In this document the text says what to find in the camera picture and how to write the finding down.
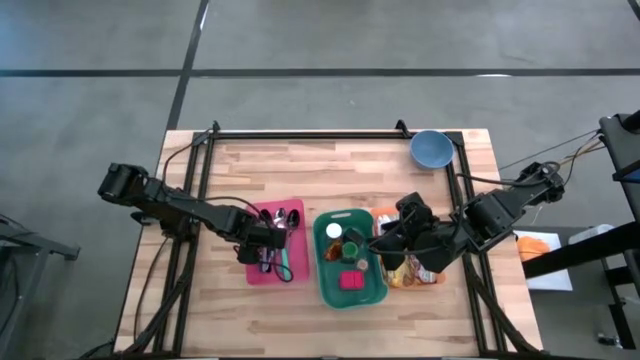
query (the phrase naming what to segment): butcher block tabletop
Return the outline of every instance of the butcher block tabletop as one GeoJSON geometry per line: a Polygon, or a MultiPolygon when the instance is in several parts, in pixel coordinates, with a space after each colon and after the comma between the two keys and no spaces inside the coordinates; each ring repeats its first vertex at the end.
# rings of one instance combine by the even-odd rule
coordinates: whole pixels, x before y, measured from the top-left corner
{"type": "MultiPolygon", "coordinates": [[[[499,179],[489,132],[455,131],[463,133],[472,175],[499,179]]],[[[192,137],[193,131],[167,133],[156,176],[161,176],[166,159],[187,146],[192,137]]],[[[194,196],[199,186],[202,149],[206,147],[199,152],[194,196]]],[[[216,140],[213,153],[206,184],[208,197],[236,196],[251,202],[298,198],[304,202],[311,275],[306,283],[248,285],[245,266],[236,262],[233,244],[202,227],[183,357],[477,355],[460,259],[445,269],[443,284],[390,289],[378,305],[336,311],[325,305],[320,295],[312,235],[313,221],[320,214],[349,208],[390,207],[408,193],[418,191],[435,215],[448,218],[452,207],[445,170],[419,170],[410,159],[409,141],[216,140]]],[[[188,151],[184,151],[170,161],[166,178],[169,186],[183,186],[188,156],[188,151]]],[[[457,161],[454,165],[459,171],[457,161]]],[[[495,186],[474,182],[476,193],[495,186]]],[[[245,207],[240,203],[224,203],[245,207]]],[[[163,241],[159,227],[144,228],[117,331],[116,351],[133,342],[138,299],[151,261],[163,241]]],[[[138,332],[160,304],[170,242],[164,246],[152,273],[141,306],[138,332]]],[[[489,260],[500,306],[524,337],[541,348],[514,239],[507,238],[493,248],[489,260]]],[[[176,313],[177,306],[167,326],[167,349],[172,344],[176,313]]],[[[486,308],[482,313],[489,347],[495,349],[486,308]]]]}

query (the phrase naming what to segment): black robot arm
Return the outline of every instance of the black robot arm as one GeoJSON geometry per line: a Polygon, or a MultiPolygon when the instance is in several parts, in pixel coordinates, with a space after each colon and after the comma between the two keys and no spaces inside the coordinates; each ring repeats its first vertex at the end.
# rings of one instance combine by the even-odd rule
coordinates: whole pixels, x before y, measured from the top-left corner
{"type": "Polygon", "coordinates": [[[238,261],[243,264],[257,264],[261,247],[282,249],[285,244],[285,230],[269,227],[237,206],[211,205],[168,187],[139,166],[111,164],[98,194],[108,202],[137,207],[158,219],[164,234],[175,239],[185,240],[181,237],[191,233],[188,227],[199,221],[224,240],[237,243],[238,261]]]}
{"type": "Polygon", "coordinates": [[[387,224],[384,235],[370,240],[373,252],[382,256],[387,270],[397,269],[407,254],[422,266],[440,273],[465,251],[488,251],[509,236],[525,207],[556,202],[564,193],[556,163],[533,163],[506,190],[479,194],[441,223],[418,193],[396,203],[401,219],[387,224]]]}

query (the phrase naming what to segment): blue bowl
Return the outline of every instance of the blue bowl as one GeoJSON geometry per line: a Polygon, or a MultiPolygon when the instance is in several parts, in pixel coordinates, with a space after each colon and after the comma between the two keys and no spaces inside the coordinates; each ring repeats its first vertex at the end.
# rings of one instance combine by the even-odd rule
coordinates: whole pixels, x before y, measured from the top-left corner
{"type": "Polygon", "coordinates": [[[409,148],[411,157],[423,169],[439,169],[453,160],[451,140],[438,131],[425,130],[415,134],[409,148]]]}

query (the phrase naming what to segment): concrete floor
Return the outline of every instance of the concrete floor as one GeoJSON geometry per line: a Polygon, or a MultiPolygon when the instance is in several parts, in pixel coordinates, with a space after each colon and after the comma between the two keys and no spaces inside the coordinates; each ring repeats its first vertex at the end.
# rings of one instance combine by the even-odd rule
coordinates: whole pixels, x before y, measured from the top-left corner
{"type": "MultiPolygon", "coordinates": [[[[4,0],[0,69],[180,69],[198,4],[4,0]]],[[[209,5],[194,68],[638,64],[640,21],[625,0],[220,0],[209,5]]],[[[140,230],[96,190],[112,161],[155,167],[177,83],[0,78],[0,213],[82,246],[75,263],[50,261],[16,358],[70,358],[114,335],[140,230]]],[[[178,128],[214,119],[227,129],[389,128],[402,118],[416,128],[489,128],[505,165],[595,129],[601,116],[637,110],[638,94],[639,77],[614,76],[192,79],[178,128]]],[[[535,224],[629,221],[612,171],[605,152],[580,160],[565,199],[535,224]]],[[[547,350],[633,356],[592,341],[591,307],[535,295],[534,305],[547,350]]]]}

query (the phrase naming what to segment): teal plastic tray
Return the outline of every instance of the teal plastic tray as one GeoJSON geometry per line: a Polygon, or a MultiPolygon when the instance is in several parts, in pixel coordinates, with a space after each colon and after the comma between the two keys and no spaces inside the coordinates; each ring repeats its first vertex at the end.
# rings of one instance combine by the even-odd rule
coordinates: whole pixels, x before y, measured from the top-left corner
{"type": "Polygon", "coordinates": [[[365,238],[373,236],[373,217],[362,209],[334,211],[324,213],[316,218],[313,223],[313,239],[318,267],[318,284],[322,299],[329,307],[336,310],[374,305],[381,302],[387,296],[388,288],[382,279],[377,256],[366,250],[365,245],[360,246],[358,252],[358,260],[366,259],[369,262],[369,268],[364,273],[364,288],[346,291],[340,289],[340,273],[356,270],[356,266],[355,264],[342,263],[340,260],[326,261],[324,259],[324,253],[330,245],[326,228],[331,223],[342,226],[343,232],[351,228],[365,238]]]}

